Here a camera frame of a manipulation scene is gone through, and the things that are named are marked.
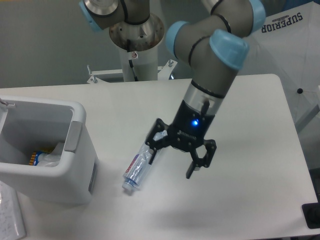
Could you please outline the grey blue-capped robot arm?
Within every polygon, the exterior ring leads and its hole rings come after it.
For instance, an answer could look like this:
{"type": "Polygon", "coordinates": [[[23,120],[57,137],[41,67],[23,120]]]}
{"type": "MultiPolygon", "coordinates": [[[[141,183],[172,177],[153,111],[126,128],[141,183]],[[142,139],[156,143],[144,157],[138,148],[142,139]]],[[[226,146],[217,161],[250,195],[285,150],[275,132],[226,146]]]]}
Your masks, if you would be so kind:
{"type": "Polygon", "coordinates": [[[120,51],[125,81],[157,79],[161,41],[195,71],[173,122],[157,119],[145,140],[153,157],[168,146],[190,153],[187,178],[211,164],[217,145],[205,139],[206,132],[243,67],[249,51],[245,37],[260,29],[266,19],[260,0],[205,0],[203,5],[209,17],[194,24],[178,21],[165,30],[147,0],[79,2],[94,31],[109,30],[120,51]]]}

